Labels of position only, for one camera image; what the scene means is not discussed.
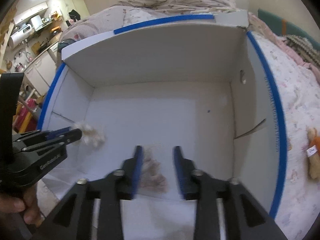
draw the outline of kitchen cabinet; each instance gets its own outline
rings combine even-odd
[[[23,13],[19,14],[18,16],[13,18],[14,24],[17,25],[22,22],[27,22],[27,20],[32,16],[31,9],[24,11]]]
[[[13,18],[14,24],[15,25],[22,25],[23,23],[27,23],[31,19],[31,17],[45,12],[47,10],[47,8],[48,8],[48,5],[46,2],[38,4],[34,7],[32,7],[31,9],[28,9],[28,10],[24,11],[23,13],[15,16]]]
[[[46,3],[46,2],[43,2],[43,3],[40,3],[40,4],[32,7],[32,8],[31,8],[31,12],[32,12],[32,14],[38,14],[38,13],[40,13],[40,12],[43,11],[43,10],[47,10],[47,8],[48,8],[47,3]]]
[[[25,75],[40,95],[44,95],[55,76],[56,65],[48,51],[44,52],[26,69]]]

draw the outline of finger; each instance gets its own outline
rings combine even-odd
[[[33,201],[36,199],[36,194],[37,194],[37,188],[36,185],[33,185],[32,187],[28,188],[24,193],[23,193],[23,200],[27,207],[30,207],[33,203]]]
[[[0,194],[0,211],[3,213],[18,213],[25,209],[22,199]]]
[[[34,199],[32,204],[26,209],[23,219],[26,224],[34,224],[41,218],[40,209],[37,199]]]

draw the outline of stuffed toy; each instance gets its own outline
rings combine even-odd
[[[320,136],[317,136],[316,128],[308,128],[308,139],[309,174],[313,179],[320,179]]]

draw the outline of cotton ball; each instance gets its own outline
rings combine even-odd
[[[85,124],[83,122],[75,123],[73,129],[80,129],[82,131],[81,140],[85,145],[92,144],[94,147],[98,147],[105,142],[105,136],[103,133],[99,133],[94,127]]]

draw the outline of blue tape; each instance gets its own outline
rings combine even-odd
[[[186,20],[214,20],[214,16],[212,14],[188,14],[188,15],[170,16],[170,17],[159,18],[159,19],[154,19],[150,21],[131,24],[131,25],[116,29],[113,31],[113,33],[116,35],[116,34],[124,33],[134,29],[142,28],[142,27],[170,23],[170,22],[177,22],[177,21],[186,21]]]
[[[266,77],[268,79],[269,85],[270,85],[270,92],[273,97],[274,101],[274,107],[276,111],[276,117],[277,117],[277,123],[278,123],[278,129],[279,129],[279,167],[278,167],[278,179],[276,184],[276,190],[273,197],[272,205],[270,208],[269,215],[273,217],[273,219],[276,218],[283,189],[284,189],[284,183],[285,183],[285,174],[287,170],[287,135],[286,135],[286,129],[285,129],[285,120],[284,120],[284,112],[282,109],[282,103],[280,99],[280,94],[276,85],[276,81],[273,77],[273,74],[271,72],[271,69],[269,67],[269,64],[258,45],[257,41],[255,40],[254,36],[252,35],[251,31],[247,32],[247,36],[249,40],[251,41],[259,59],[263,66],[264,72],[266,74]]]
[[[71,130],[71,126],[66,127],[66,128],[62,128],[59,130],[51,131],[46,136],[47,141],[52,140],[54,138],[57,138],[59,135],[65,134],[66,132],[69,132],[70,130]]]
[[[53,79],[53,81],[51,83],[51,86],[50,86],[50,88],[48,90],[48,93],[47,93],[47,95],[45,97],[45,100],[44,100],[44,103],[43,103],[43,106],[42,106],[40,118],[39,118],[38,124],[37,124],[37,130],[42,130],[44,117],[45,117],[45,114],[47,112],[48,105],[49,105],[52,93],[54,91],[54,88],[57,85],[58,79],[59,79],[59,77],[60,77],[60,75],[61,75],[61,73],[62,73],[62,71],[63,71],[65,66],[66,66],[66,64],[62,63],[61,66],[58,68],[58,71],[56,72],[56,75],[54,76],[54,79]]]
[[[137,161],[136,166],[134,168],[133,174],[132,174],[132,193],[131,198],[134,198],[135,194],[138,191],[138,185],[140,182],[140,175],[141,175],[141,168],[142,168],[142,162],[143,162],[143,148],[139,147],[137,151]]]
[[[177,178],[178,178],[178,181],[179,181],[179,189],[180,189],[180,194],[186,198],[186,177],[184,176],[183,174],[183,171],[182,171],[182,167],[181,167],[181,153],[180,153],[180,149],[178,149],[177,147],[175,147],[173,149],[173,162],[174,162],[174,166],[176,168],[176,173],[177,173]]]

